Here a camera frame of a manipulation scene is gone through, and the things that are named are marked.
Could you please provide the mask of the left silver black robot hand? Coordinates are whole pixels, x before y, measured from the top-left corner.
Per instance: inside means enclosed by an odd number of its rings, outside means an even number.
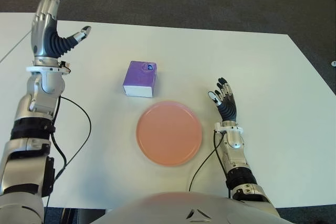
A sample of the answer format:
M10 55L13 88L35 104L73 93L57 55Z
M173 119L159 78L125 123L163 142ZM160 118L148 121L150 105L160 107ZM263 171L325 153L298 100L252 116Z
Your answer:
M90 26L69 37L61 37L57 31L57 14L61 0L40 0L32 21L31 46L34 64L46 66L57 64L57 59L74 49L91 32Z

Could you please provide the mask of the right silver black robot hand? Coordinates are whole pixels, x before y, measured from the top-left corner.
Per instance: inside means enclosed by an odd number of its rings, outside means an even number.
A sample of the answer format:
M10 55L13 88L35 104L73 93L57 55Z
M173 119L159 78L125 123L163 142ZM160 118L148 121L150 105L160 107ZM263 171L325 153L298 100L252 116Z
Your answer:
M216 104L223 122L236 122L237 107L229 83L224 78L219 78L216 85L218 90L209 91L209 98Z

